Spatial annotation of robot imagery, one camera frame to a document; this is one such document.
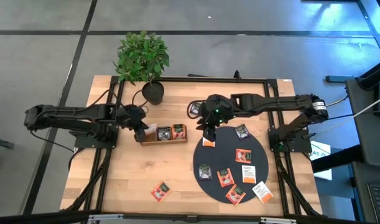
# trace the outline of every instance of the desk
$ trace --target desk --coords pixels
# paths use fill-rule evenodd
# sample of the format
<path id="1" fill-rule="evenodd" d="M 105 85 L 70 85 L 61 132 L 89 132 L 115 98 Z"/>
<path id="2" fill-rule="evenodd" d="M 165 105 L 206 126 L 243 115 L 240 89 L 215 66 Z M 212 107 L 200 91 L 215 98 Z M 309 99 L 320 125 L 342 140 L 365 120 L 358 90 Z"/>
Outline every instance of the desk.
<path id="1" fill-rule="evenodd" d="M 111 76 L 97 75 L 90 90 L 88 105 L 94 102 L 102 92 L 109 88 Z M 293 96 L 291 80 L 278 80 L 280 96 Z M 237 126 L 246 124 L 266 151 L 269 161 L 269 175 L 266 185 L 274 197 L 263 205 L 257 197 L 234 205 L 217 202 L 200 188 L 193 174 L 193 153 L 202 137 L 202 132 L 195 130 L 194 120 L 187 118 L 186 109 L 190 101 L 206 99 L 208 95 L 221 94 L 229 97 L 233 93 L 257 93 L 264 96 L 262 84 L 255 83 L 221 83 L 221 82 L 162 82 L 165 88 L 163 102 L 153 106 L 147 104 L 149 112 L 144 122 L 157 123 L 158 126 L 170 126 L 184 123 L 187 125 L 188 143 L 167 144 L 161 146 L 141 146 L 135 142 L 133 132 L 120 130 L 116 148 L 113 149 L 109 165 L 103 198 L 102 212 L 113 213 L 151 213 L 151 214 L 197 214 L 197 215 L 247 215 L 247 216 L 282 216 L 277 170 L 273 153 L 270 151 L 267 137 L 269 119 L 267 113 L 252 118 L 236 118 L 227 124 Z M 122 103 L 131 103 L 132 96 L 142 88 L 124 83 Z M 136 96 L 135 104 L 144 102 L 141 94 Z M 298 111 L 284 112 L 284 121 L 291 122 Z M 61 202 L 61 208 L 67 208 L 79 196 L 89 181 L 95 149 L 85 149 L 74 158 L 68 174 L 67 184 Z M 292 153 L 292 163 L 298 188 L 312 207 L 322 212 L 315 186 L 310 161 L 303 154 Z M 151 190 L 163 180 L 172 193 L 162 203 L 157 203 L 150 194 Z M 98 192 L 93 191 L 91 208 L 95 207 Z M 292 196 L 286 187 L 290 212 L 293 213 Z"/>
<path id="2" fill-rule="evenodd" d="M 364 221 L 376 223 L 374 208 L 367 185 L 380 184 L 380 167 L 352 162 L 351 168 L 353 169 L 354 183 L 357 188 Z"/>

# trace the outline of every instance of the white cable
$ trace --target white cable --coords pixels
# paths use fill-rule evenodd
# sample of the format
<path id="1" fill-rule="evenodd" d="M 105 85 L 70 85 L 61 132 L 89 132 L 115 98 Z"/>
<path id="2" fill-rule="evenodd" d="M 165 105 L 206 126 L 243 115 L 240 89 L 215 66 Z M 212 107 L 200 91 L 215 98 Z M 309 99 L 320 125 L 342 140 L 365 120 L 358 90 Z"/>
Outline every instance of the white cable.
<path id="1" fill-rule="evenodd" d="M 343 100 L 347 99 L 347 97 L 348 97 L 348 95 L 346 97 L 344 97 L 343 99 L 337 100 L 337 101 L 335 101 L 333 103 L 330 103 L 330 104 L 326 105 L 326 107 L 338 104 L 338 103 L 342 102 Z"/>
<path id="2" fill-rule="evenodd" d="M 336 125 L 333 125 L 333 126 L 327 128 L 327 129 L 325 129 L 325 130 L 323 130 L 323 131 L 317 133 L 317 135 L 314 136 L 314 138 L 313 138 L 312 140 L 314 140 L 314 139 L 315 139 L 317 136 L 319 136 L 321 133 L 327 132 L 327 131 L 329 131 L 329 130 L 331 130 L 331 129 L 337 127 L 337 126 L 341 126 L 342 124 L 344 124 L 344 123 L 350 121 L 351 119 L 354 119 L 355 117 L 357 117 L 358 115 L 364 113 L 366 110 L 370 109 L 370 108 L 373 107 L 376 103 L 379 103 L 379 102 L 380 102 L 380 99 L 378 99 L 377 101 L 375 101 L 373 104 L 371 104 L 371 105 L 365 107 L 362 111 L 360 111 L 360 112 L 354 114 L 351 118 L 346 119 L 346 120 L 344 120 L 344 121 L 341 122 L 341 123 L 338 123 L 338 124 L 336 124 Z"/>

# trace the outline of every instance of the black round mat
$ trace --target black round mat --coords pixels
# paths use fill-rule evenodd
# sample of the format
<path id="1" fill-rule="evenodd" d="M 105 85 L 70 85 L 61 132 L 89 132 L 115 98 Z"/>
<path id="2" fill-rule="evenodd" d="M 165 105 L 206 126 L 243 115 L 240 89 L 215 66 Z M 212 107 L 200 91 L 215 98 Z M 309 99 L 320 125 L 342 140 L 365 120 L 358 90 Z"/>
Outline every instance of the black round mat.
<path id="1" fill-rule="evenodd" d="M 236 149 L 251 150 L 251 163 L 236 162 Z M 212 180 L 199 179 L 198 168 L 201 164 L 211 165 Z M 232 188 L 232 185 L 221 187 L 217 176 L 217 171 L 225 168 L 230 168 L 235 184 L 246 193 L 241 203 L 247 202 L 256 196 L 252 191 L 255 184 L 245 184 L 242 182 L 242 165 L 255 166 L 256 183 L 258 184 L 260 181 L 266 183 L 269 173 L 269 163 L 266 152 L 264 152 L 259 141 L 253 136 L 240 141 L 233 127 L 220 127 L 216 129 L 216 147 L 202 146 L 201 139 L 197 144 L 197 148 L 195 148 L 193 158 L 195 179 L 203 191 L 219 202 L 231 203 L 226 198 L 226 194 Z"/>

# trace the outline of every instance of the metal bracket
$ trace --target metal bracket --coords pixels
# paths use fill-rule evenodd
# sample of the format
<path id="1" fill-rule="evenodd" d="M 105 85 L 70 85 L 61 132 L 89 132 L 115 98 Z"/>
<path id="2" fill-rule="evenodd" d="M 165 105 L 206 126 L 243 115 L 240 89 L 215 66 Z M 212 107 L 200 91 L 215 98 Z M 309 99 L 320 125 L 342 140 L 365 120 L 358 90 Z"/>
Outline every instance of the metal bracket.
<path id="1" fill-rule="evenodd" d="M 237 80 L 240 80 L 241 79 L 241 75 L 239 74 L 239 71 L 238 70 L 235 70 L 234 72 L 234 77 L 233 78 L 236 78 Z"/>
<path id="2" fill-rule="evenodd" d="M 99 220 L 116 220 L 123 219 L 123 214 L 103 214 L 103 215 L 89 215 L 89 222 Z"/>
<path id="3" fill-rule="evenodd" d="M 295 133 L 295 137 L 288 141 L 278 142 L 278 130 L 272 128 L 268 130 L 269 143 L 272 152 L 305 152 L 311 153 L 312 147 L 308 139 L 303 139 L 302 136 L 307 135 L 307 130 L 300 130 Z"/>
<path id="4" fill-rule="evenodd" d="M 262 217 L 260 223 L 262 224 L 296 224 L 296 220 L 286 218 L 266 218 Z"/>
<path id="5" fill-rule="evenodd" d="M 187 215 L 187 222 L 188 223 L 198 222 L 198 216 L 197 215 Z"/>
<path id="6" fill-rule="evenodd" d="M 113 76 L 111 77 L 111 82 L 110 82 L 110 84 L 111 84 L 111 85 L 118 84 L 118 81 L 119 81 L 119 76 L 117 76 L 117 75 L 113 75 Z"/>
<path id="7" fill-rule="evenodd" d="M 269 84 L 273 88 L 278 88 L 278 83 L 275 78 L 268 78 L 266 79 L 267 84 Z"/>
<path id="8" fill-rule="evenodd" d="M 109 131 L 108 140 L 102 141 L 99 139 L 95 139 L 93 136 L 87 135 L 76 135 L 74 131 L 70 131 L 72 135 L 76 137 L 75 147 L 78 148 L 99 148 L 99 149 L 114 149 L 116 146 L 116 141 L 118 139 L 118 126 L 107 126 Z"/>

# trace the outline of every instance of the black plant pot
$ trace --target black plant pot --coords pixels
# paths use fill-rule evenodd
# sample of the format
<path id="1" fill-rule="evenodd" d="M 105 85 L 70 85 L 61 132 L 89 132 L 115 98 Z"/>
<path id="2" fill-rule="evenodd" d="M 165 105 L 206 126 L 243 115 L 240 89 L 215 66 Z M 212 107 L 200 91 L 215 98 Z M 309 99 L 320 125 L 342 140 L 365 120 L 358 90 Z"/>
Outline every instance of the black plant pot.
<path id="1" fill-rule="evenodd" d="M 152 85 L 147 82 L 141 91 L 144 98 L 152 105 L 158 105 L 162 102 L 164 92 L 164 86 L 160 82 L 152 82 Z"/>

